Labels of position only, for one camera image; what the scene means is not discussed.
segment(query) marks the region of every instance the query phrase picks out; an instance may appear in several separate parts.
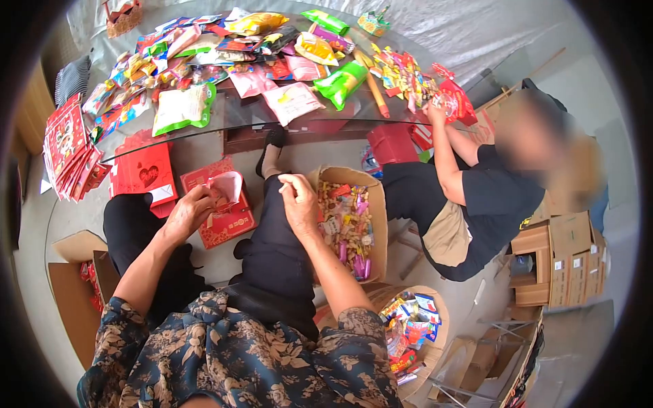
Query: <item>hand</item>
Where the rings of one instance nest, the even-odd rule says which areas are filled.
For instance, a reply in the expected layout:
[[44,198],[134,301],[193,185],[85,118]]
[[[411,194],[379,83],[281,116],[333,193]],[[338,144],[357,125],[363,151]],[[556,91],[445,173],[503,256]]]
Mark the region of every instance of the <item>hand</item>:
[[422,106],[422,112],[428,117],[428,121],[433,126],[444,126],[447,121],[447,109],[445,106],[436,106],[433,99],[427,101]]
[[172,210],[160,232],[165,242],[178,247],[192,235],[217,206],[217,192],[196,185]]
[[300,241],[314,237],[318,233],[317,194],[301,174],[280,174],[278,177],[283,183],[279,193],[283,197],[288,224]]

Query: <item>person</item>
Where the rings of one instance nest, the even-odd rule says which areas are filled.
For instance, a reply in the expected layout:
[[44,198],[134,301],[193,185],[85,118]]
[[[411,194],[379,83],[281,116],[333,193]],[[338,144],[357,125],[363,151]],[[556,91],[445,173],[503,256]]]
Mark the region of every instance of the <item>person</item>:
[[[401,405],[381,319],[324,243],[316,194],[304,176],[276,169],[284,137],[266,140],[261,222],[236,245],[242,273],[225,288],[206,287],[183,244],[215,208],[207,187],[190,190],[161,223],[150,194],[106,205],[121,279],[78,383],[80,406]],[[318,332],[312,320],[311,264],[337,328]]]
[[388,220],[413,220],[431,265],[465,281],[542,202],[547,171],[565,157],[569,120],[548,95],[523,89],[502,104],[496,144],[478,146],[445,124],[444,107],[428,102],[424,112],[434,154],[428,163],[383,167]]

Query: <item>black shoe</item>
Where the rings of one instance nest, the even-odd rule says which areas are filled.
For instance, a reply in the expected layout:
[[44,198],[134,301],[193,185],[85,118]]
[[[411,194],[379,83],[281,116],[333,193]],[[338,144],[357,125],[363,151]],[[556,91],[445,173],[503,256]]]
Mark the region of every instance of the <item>black shoe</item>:
[[265,136],[265,145],[263,146],[263,153],[261,153],[261,158],[259,159],[259,162],[256,164],[256,174],[259,175],[260,178],[263,177],[263,159],[265,158],[265,149],[268,147],[269,144],[276,146],[278,148],[283,149],[283,146],[285,145],[285,129],[281,126],[280,123],[273,123],[271,125],[268,125],[270,131],[268,131],[267,136]]

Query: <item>green snack bag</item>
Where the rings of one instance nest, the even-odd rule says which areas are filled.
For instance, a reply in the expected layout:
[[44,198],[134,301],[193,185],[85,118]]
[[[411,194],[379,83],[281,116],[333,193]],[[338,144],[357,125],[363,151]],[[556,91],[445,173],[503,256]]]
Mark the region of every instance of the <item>green snack bag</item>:
[[188,125],[207,126],[214,99],[215,85],[211,82],[194,85],[185,90],[173,89],[161,92],[152,135],[159,136]]
[[333,102],[337,110],[345,107],[345,99],[365,81],[367,68],[358,61],[350,61],[323,80],[313,81],[315,88]]
[[301,13],[304,17],[311,20],[313,23],[318,23],[320,26],[333,31],[335,34],[345,35],[349,30],[349,26],[344,21],[337,19],[321,10],[309,10]]

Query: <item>glass table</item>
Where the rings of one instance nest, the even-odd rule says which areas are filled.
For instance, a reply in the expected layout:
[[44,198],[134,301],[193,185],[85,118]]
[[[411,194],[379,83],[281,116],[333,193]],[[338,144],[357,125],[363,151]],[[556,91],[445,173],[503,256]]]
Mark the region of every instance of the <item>glass table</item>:
[[[206,7],[205,2],[196,1],[180,3],[173,6],[149,10],[143,18],[141,24],[129,33],[118,37],[116,40],[106,38],[106,33],[101,33],[95,39],[97,47],[103,48],[103,59],[100,61],[105,66],[110,67],[119,53],[125,51],[124,44],[131,41],[131,49],[136,44],[139,35],[149,34],[155,31],[154,27],[169,21],[178,16],[194,17],[204,14],[222,14],[223,17],[229,15],[230,9],[211,10]],[[374,54],[371,43],[376,43],[380,48],[390,46],[396,52],[409,52],[422,67],[424,73],[429,73],[431,63],[435,60],[430,53],[423,47],[415,44],[413,41],[402,37],[401,35],[388,31],[382,37],[373,37],[358,27],[357,16],[338,12],[326,7],[319,7],[294,1],[273,1],[265,7],[260,3],[252,1],[239,1],[237,4],[241,8],[254,12],[257,9],[261,11],[280,12],[290,19],[287,24],[294,25],[299,31],[308,30],[312,24],[307,18],[300,15],[300,12],[311,10],[313,8],[321,9],[350,25],[348,35],[356,43],[357,47],[367,55]],[[347,55],[344,60],[340,61],[340,66],[353,60],[351,55]],[[290,140],[290,143],[299,142],[317,142],[324,140],[342,140],[342,138],[365,138],[365,134],[375,126],[384,122],[406,122],[419,123],[416,117],[408,110],[407,103],[398,97],[390,98],[385,92],[380,80],[376,80],[383,94],[385,103],[390,111],[390,118],[384,118],[375,103],[374,97],[367,84],[362,84],[352,94],[346,102],[342,111],[337,111],[333,104],[320,96],[320,99],[326,109],[319,109],[309,114],[301,116],[290,123],[291,129],[296,129],[296,134]],[[293,81],[276,81],[279,86],[290,84]],[[278,122],[276,116],[266,104],[263,96],[248,97],[241,99],[238,96],[230,79],[222,81],[218,85],[217,95],[211,108],[211,118],[207,126],[197,128],[192,125],[177,131],[169,132],[166,135],[153,137],[144,137],[140,141],[140,146],[123,150],[119,155],[128,154],[132,151],[147,148],[155,144],[187,138],[202,134],[225,131],[225,154],[236,153],[238,151],[247,151],[263,147],[264,133],[256,132],[254,128],[260,128],[267,123]],[[145,111],[138,118],[126,123],[113,133],[109,134],[98,142],[97,147],[104,152],[102,162],[107,162],[119,155],[116,155],[115,149],[123,144],[125,137],[131,136],[142,129],[151,129],[155,115],[155,109]],[[321,129],[329,129],[326,133],[321,133]],[[346,135],[337,135],[337,130],[342,130]],[[238,147],[230,149],[230,143]]]

